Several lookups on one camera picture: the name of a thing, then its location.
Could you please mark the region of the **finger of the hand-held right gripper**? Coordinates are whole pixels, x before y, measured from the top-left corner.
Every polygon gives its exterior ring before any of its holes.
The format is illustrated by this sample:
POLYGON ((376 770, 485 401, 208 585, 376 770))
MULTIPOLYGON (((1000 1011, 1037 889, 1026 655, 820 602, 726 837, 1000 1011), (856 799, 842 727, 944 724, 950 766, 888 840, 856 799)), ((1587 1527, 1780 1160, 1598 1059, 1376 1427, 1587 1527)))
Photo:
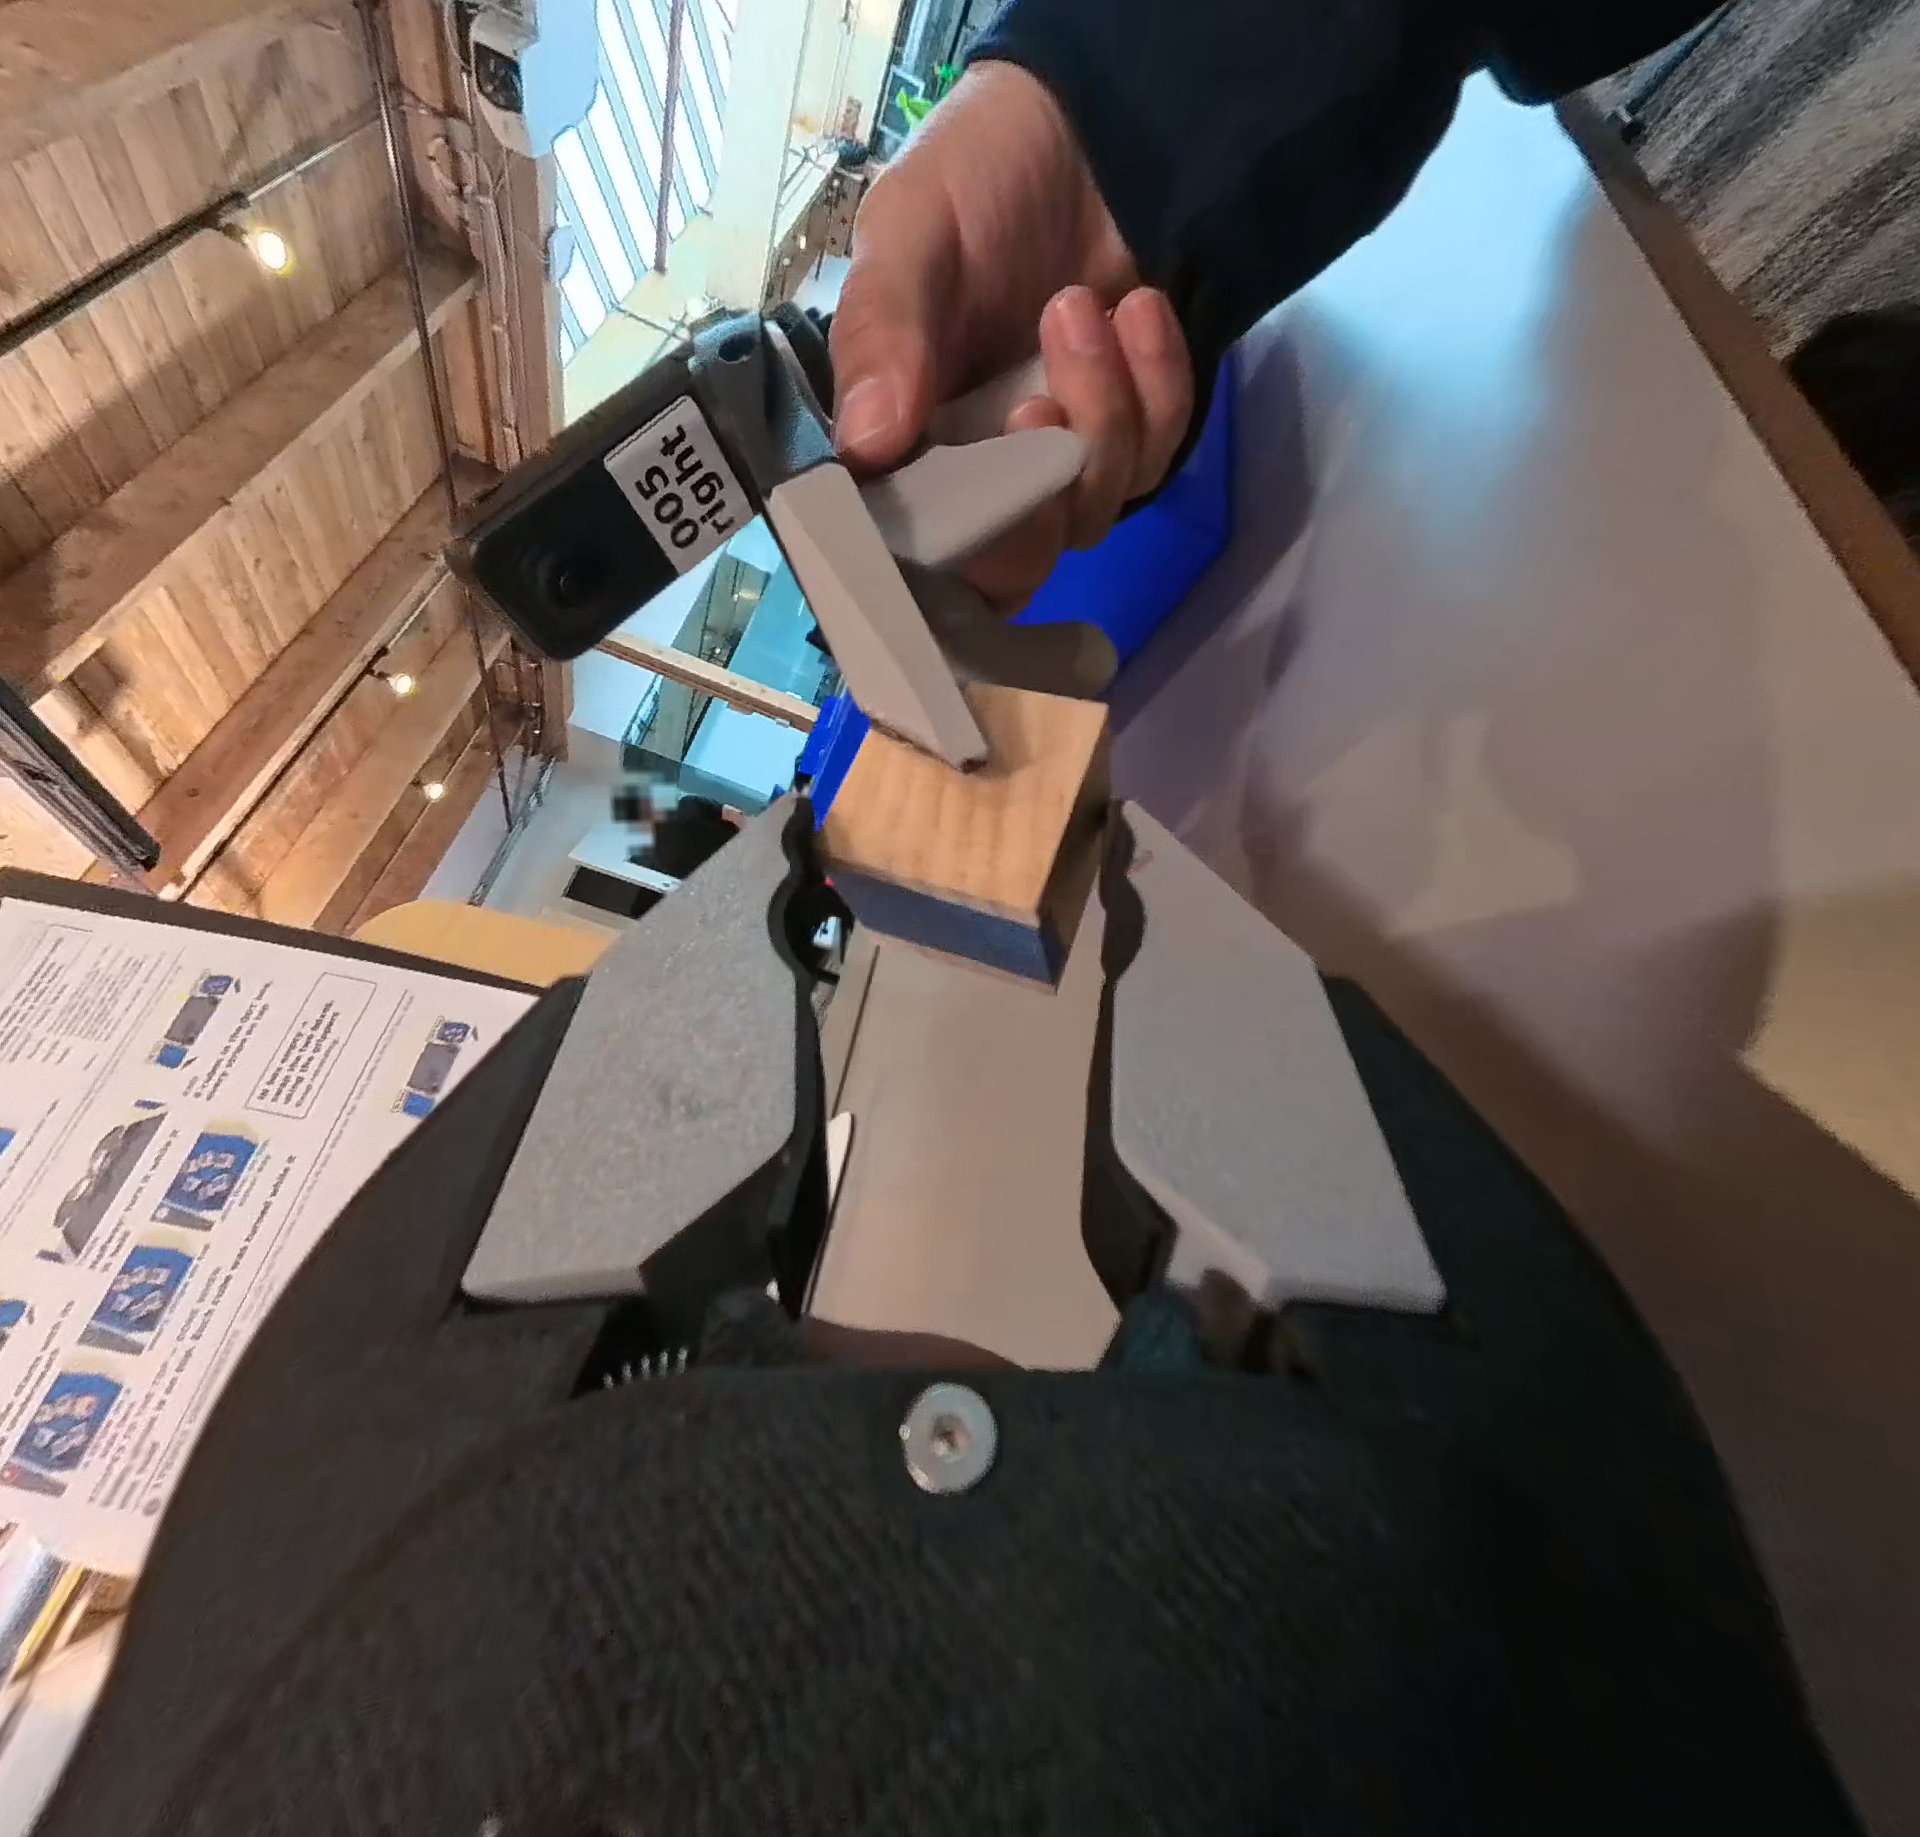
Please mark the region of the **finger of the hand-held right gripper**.
POLYGON ((816 464, 766 493, 765 516, 865 719, 955 773, 984 766, 969 697, 852 476, 816 464))
POLYGON ((1094 625, 1016 625, 963 576, 928 575, 931 642, 963 684, 1103 701, 1118 674, 1094 625))

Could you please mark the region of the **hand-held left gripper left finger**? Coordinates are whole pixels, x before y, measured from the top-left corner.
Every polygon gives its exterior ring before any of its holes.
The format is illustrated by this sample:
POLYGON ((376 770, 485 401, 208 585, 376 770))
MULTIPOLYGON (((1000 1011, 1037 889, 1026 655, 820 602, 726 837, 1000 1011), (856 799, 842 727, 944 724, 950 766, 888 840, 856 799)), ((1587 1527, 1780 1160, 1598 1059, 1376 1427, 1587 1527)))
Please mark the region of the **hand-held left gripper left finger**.
POLYGON ((811 939, 840 915, 786 794, 595 963, 466 1258, 478 1305, 735 1291, 798 1313, 829 1215, 811 939))

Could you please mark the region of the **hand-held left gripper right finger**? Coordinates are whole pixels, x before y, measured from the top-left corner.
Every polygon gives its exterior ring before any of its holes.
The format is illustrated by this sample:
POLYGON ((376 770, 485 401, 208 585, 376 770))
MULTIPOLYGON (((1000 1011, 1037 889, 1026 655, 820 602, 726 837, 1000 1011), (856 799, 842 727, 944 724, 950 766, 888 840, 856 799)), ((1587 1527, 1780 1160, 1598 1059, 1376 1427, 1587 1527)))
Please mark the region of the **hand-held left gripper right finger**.
POLYGON ((1317 968, 1134 802, 1096 879, 1079 1231, 1115 1309, 1217 1274, 1259 1313, 1445 1287, 1317 968))

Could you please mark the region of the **blue plastic bin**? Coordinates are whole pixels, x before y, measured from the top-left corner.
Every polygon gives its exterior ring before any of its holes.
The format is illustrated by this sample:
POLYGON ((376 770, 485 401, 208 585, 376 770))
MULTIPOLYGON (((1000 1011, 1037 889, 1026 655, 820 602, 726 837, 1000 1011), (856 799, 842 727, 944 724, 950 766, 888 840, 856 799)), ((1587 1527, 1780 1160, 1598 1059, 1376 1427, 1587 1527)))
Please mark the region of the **blue plastic bin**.
POLYGON ((792 775, 792 790, 805 796, 819 825, 824 823, 867 734, 867 715, 844 690, 819 707, 792 775))
POLYGON ((1062 554, 1014 617, 1029 628, 1091 625, 1131 664, 1225 552, 1233 530, 1239 348, 1183 465, 1099 545, 1062 554))

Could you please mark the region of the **wooden cube with blue tape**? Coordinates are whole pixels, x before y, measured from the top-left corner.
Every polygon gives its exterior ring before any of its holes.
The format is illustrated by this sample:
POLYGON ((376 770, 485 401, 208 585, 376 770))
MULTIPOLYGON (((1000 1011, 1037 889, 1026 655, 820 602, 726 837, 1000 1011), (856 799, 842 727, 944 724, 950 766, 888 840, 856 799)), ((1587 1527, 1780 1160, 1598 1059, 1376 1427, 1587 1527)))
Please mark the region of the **wooden cube with blue tape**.
POLYGON ((1105 850, 1103 701, 973 686, 989 747, 954 770, 870 730, 816 814, 819 858, 875 938, 1055 989, 1105 850))

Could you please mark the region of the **person's right forearm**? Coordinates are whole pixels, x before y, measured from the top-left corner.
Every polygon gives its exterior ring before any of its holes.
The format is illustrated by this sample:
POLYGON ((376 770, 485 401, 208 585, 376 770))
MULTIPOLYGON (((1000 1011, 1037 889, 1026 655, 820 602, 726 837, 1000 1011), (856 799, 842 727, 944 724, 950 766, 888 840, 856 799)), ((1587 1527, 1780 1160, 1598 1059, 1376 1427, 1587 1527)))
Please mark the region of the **person's right forearm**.
POLYGON ((1726 0, 1010 0, 975 43, 1055 97, 1204 378, 1370 235, 1489 75, 1553 103, 1726 0))

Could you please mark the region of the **person's right hand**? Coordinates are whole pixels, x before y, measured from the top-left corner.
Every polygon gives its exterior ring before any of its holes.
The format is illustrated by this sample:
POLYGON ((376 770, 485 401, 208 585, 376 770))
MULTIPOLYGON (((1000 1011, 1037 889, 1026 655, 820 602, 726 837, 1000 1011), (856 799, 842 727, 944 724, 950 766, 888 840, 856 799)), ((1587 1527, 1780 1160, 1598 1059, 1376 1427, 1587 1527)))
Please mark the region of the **person's right hand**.
POLYGON ((963 74, 865 196, 829 356, 836 449, 856 475, 910 460, 949 400, 1044 363, 1044 388, 999 432, 1065 430, 1086 458, 1068 491, 963 565, 1003 616, 1160 484, 1197 407, 1175 313, 1059 98, 1003 60, 963 74))

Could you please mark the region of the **black light track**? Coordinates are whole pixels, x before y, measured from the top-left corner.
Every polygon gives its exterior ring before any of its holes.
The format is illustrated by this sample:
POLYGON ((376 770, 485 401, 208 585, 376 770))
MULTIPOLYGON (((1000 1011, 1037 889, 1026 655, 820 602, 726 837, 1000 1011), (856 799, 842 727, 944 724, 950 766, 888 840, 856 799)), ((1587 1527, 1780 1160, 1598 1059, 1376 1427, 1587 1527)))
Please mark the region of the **black light track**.
POLYGON ((226 226, 235 226, 242 219, 250 205, 250 194, 226 194, 225 197, 156 229, 156 235, 138 244, 123 250, 118 257, 94 269, 57 297, 38 303, 26 313, 15 313, 1 326, 1 356, 5 359, 27 348, 33 340, 56 330, 72 315, 83 313, 94 300, 119 290, 147 269, 164 262, 189 241, 194 241, 200 235, 222 235, 226 226))

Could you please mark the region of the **black flat panel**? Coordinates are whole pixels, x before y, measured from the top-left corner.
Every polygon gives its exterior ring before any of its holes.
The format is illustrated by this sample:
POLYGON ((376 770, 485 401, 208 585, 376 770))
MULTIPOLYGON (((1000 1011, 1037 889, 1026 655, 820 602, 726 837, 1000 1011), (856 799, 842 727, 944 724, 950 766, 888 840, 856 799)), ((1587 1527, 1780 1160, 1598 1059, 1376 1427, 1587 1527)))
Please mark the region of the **black flat panel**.
POLYGON ((78 844, 107 865, 109 879, 145 889, 158 844, 107 787, 1 683, 1 770, 78 844))

